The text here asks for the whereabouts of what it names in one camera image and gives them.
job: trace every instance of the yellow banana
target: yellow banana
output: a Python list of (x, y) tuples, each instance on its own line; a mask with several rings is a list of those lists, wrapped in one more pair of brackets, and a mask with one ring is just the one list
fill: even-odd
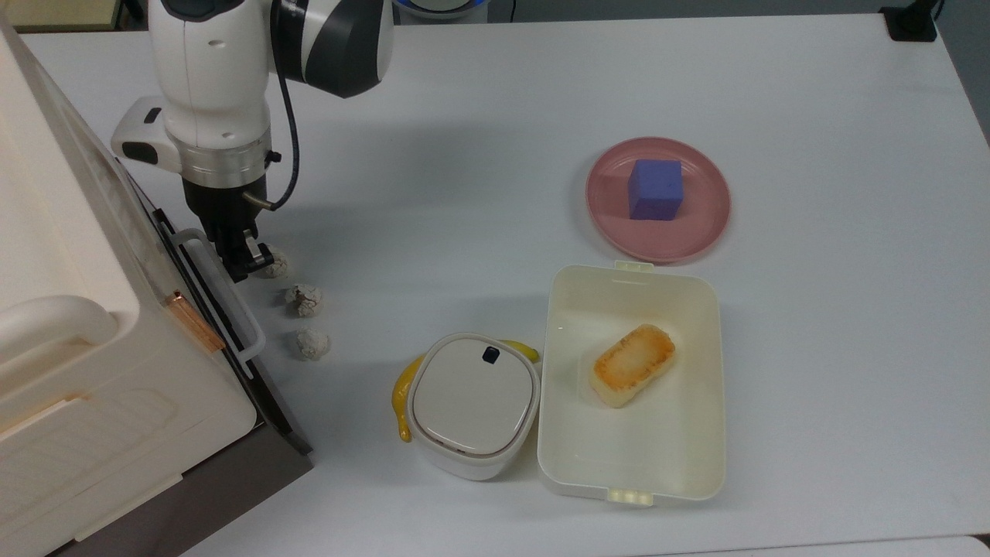
[(406, 423), (406, 398), (409, 396), (409, 387), (413, 384), (413, 378), (419, 371), (424, 356), (426, 354), (420, 354), (412, 364), (406, 366), (392, 390), (392, 409), (395, 410), (395, 418), (399, 420), (399, 437), (407, 443), (413, 440), (413, 434), (409, 432), (409, 424)]
[[(534, 364), (540, 360), (539, 352), (521, 342), (514, 340), (503, 340), (501, 342), (515, 348)], [(409, 387), (413, 384), (413, 378), (416, 376), (416, 372), (419, 371), (424, 356), (426, 354), (420, 354), (416, 360), (413, 360), (412, 364), (406, 366), (406, 369), (399, 376), (398, 381), (395, 382), (395, 388), (392, 389), (392, 409), (395, 411), (395, 419), (399, 422), (399, 438), (406, 443), (413, 440), (413, 435), (409, 431), (409, 423), (406, 422), (406, 398), (409, 397)]]
[(529, 347), (529, 346), (527, 346), (527, 345), (525, 345), (525, 344), (523, 344), (523, 343), (521, 343), (519, 341), (515, 341), (515, 340), (503, 340), (503, 341), (500, 341), (500, 342), (504, 342), (504, 343), (508, 344), (509, 346), (515, 348), (516, 350), (518, 350), (520, 352), (520, 354), (522, 354), (523, 356), (526, 356), (526, 358), (530, 362), (533, 362), (534, 364), (540, 360), (540, 353), (537, 352), (536, 349), (531, 348), (531, 347)]

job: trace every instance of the purple cube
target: purple cube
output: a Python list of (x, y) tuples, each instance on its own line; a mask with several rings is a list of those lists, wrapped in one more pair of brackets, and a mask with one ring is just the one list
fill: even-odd
[(673, 220), (683, 200), (680, 161), (636, 161), (629, 176), (630, 218)]

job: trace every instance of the small white box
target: small white box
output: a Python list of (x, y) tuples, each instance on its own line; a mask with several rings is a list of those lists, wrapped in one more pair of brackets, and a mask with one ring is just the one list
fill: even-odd
[(488, 480), (515, 460), (539, 404), (540, 377), (525, 356), (501, 341), (457, 333), (423, 358), (406, 415), (427, 460), (468, 480)]
[[(655, 275), (649, 264), (572, 266), (550, 291), (538, 458), (547, 487), (569, 496), (652, 505), (701, 501), (726, 473), (722, 331), (714, 289)], [(591, 388), (595, 361), (651, 323), (676, 347), (669, 371), (622, 408)]]

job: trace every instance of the toast slice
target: toast slice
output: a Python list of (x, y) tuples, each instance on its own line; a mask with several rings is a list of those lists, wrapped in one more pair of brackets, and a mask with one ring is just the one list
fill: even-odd
[(670, 368), (674, 343), (653, 325), (640, 325), (595, 362), (591, 387), (606, 404), (621, 408)]

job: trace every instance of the table surface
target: table surface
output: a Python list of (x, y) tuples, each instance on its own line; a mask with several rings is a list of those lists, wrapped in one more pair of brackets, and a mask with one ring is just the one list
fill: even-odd
[[(145, 34), (27, 37), (99, 137), (156, 94)], [(295, 197), (258, 220), (292, 280), (242, 289), (316, 468), (190, 555), (568, 556), (716, 551), (990, 531), (990, 150), (941, 39), (874, 15), (399, 28), (384, 82), (340, 100), (293, 83)], [(273, 138), (288, 151), (276, 88)], [(733, 194), (727, 233), (659, 272), (721, 302), (728, 473), (648, 509), (556, 496), (536, 435), (472, 483), (401, 443), (398, 374), (446, 334), (541, 347), (567, 265), (623, 255), (584, 179), (637, 136), (692, 145)], [(178, 178), (129, 164), (179, 225)], [(271, 195), (286, 164), (269, 173)], [(333, 352), (293, 358), (292, 331)]]

